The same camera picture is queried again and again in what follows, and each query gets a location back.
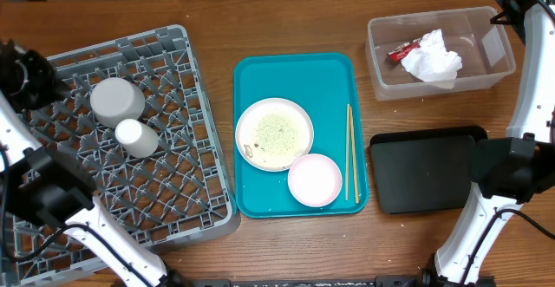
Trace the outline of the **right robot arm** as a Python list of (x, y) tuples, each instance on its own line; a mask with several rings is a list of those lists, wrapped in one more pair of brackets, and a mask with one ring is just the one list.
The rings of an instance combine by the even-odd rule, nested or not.
[(554, 186), (554, 0), (495, 0), (494, 25), (510, 25), (526, 46), (519, 96), (505, 137), (479, 141), (471, 189), (445, 244), (415, 286), (493, 286), (480, 267), (512, 216)]

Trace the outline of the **white paper cup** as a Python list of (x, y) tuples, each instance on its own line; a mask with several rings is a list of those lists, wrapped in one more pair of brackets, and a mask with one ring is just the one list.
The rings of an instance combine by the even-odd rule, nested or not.
[(115, 136), (125, 150), (135, 158), (146, 158), (158, 147), (159, 135), (150, 127), (134, 119), (121, 121)]

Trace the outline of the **large white dirty plate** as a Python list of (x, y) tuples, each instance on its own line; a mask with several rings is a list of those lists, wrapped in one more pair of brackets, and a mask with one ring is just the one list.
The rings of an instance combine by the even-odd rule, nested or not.
[(314, 139), (307, 112), (284, 98), (266, 98), (251, 104), (235, 127), (235, 144), (241, 157), (266, 172), (290, 169), (310, 152)]

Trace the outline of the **black plastic tray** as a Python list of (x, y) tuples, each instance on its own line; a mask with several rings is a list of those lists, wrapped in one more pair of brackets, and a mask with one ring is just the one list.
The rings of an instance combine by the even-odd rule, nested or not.
[(462, 208), (479, 126), (377, 134), (369, 143), (379, 206), (387, 214)]

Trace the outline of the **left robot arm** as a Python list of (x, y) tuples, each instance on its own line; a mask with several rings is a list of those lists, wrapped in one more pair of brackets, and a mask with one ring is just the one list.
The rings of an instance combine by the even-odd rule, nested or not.
[(45, 147), (18, 118), (69, 95), (47, 59), (13, 41), (1, 44), (1, 213), (47, 225), (55, 233), (13, 263), (39, 257), (62, 234), (90, 249), (127, 286), (184, 286), (178, 272), (134, 240), (95, 196), (96, 184), (77, 160)]

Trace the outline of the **grey round bowl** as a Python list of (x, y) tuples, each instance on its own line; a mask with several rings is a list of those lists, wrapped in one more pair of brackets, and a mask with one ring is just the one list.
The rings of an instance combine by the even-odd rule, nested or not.
[(95, 118), (106, 127), (116, 127), (125, 119), (138, 119), (145, 103), (145, 96), (139, 87), (118, 77), (97, 83), (90, 95)]

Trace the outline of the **right wooden chopstick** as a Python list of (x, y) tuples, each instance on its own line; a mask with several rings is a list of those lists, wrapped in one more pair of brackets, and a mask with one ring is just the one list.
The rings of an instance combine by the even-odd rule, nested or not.
[(355, 202), (359, 204), (359, 185), (356, 170), (356, 139), (355, 139), (355, 129), (354, 129), (354, 115), (352, 106), (348, 104), (349, 109), (349, 130), (351, 139), (351, 152), (352, 152), (352, 165), (353, 165), (353, 180), (354, 180), (354, 191), (355, 191)]

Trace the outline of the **teal plastic serving tray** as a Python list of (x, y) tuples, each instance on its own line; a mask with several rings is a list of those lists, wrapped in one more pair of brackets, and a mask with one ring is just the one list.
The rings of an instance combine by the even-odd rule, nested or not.
[(266, 98), (294, 101), (309, 115), (315, 129), (312, 152), (323, 154), (345, 171), (346, 105), (352, 106), (356, 139), (359, 204), (355, 202), (349, 133), (349, 200), (344, 192), (324, 208), (302, 205), (291, 195), (287, 173), (266, 172), (234, 154), (238, 209), (252, 219), (292, 218), (361, 211), (369, 200), (369, 176), (362, 137), (356, 78), (350, 59), (341, 53), (310, 53), (248, 57), (234, 70), (233, 117)]

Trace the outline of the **grey plastic dish rack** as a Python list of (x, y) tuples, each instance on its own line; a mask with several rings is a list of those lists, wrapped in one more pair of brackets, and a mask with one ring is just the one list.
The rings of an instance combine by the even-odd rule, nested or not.
[[(210, 103), (186, 29), (170, 25), (50, 57), (69, 95), (18, 118), (45, 147), (75, 158), (93, 178), (95, 196), (140, 246), (160, 252), (234, 232), (240, 217)], [(156, 151), (135, 158), (90, 105), (95, 85), (127, 80), (145, 96), (137, 120), (158, 135)], [(1, 213), (1, 242), (26, 255), (55, 233)], [(13, 263), (1, 254), (4, 286), (55, 286), (109, 268), (62, 234), (37, 258)]]

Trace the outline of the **white napkin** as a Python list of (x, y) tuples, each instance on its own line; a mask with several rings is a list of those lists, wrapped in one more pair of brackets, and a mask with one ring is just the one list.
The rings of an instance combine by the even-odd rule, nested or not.
[(402, 67), (423, 82), (438, 88), (453, 88), (462, 60), (456, 52), (447, 50), (442, 30), (425, 34), (418, 44), (401, 59)]

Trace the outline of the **small white round plate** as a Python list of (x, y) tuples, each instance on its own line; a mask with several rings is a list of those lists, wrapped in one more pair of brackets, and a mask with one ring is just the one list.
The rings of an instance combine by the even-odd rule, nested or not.
[(319, 153), (309, 153), (296, 160), (287, 180), (294, 199), (308, 207), (331, 204), (343, 186), (343, 176), (336, 162)]

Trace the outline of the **clear plastic waste bin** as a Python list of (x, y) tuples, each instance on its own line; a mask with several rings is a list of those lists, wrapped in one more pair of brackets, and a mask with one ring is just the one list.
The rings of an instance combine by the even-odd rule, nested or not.
[[(366, 58), (375, 97), (379, 101), (448, 94), (490, 88), (516, 69), (503, 26), (490, 19), (490, 6), (437, 10), (373, 18), (368, 22)], [(453, 80), (424, 82), (387, 57), (406, 42), (439, 29), (449, 51), (461, 57), (462, 68)]]

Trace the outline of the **red sauce packet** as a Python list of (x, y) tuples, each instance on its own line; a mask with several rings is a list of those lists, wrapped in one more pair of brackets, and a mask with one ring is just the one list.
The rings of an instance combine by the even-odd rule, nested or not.
[(405, 42), (392, 51), (387, 53), (387, 57), (393, 62), (399, 62), (403, 58), (405, 58), (413, 49), (417, 49), (420, 47), (420, 38), (414, 39), (411, 42)]

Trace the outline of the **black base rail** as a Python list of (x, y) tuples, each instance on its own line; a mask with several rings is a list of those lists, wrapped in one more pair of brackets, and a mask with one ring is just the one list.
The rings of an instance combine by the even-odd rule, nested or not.
[(441, 281), (429, 272), (419, 275), (378, 276), (370, 279), (336, 279), (315, 281), (251, 281), (232, 282), (229, 279), (194, 280), (194, 287), (418, 287), (460, 286), (459, 283)]

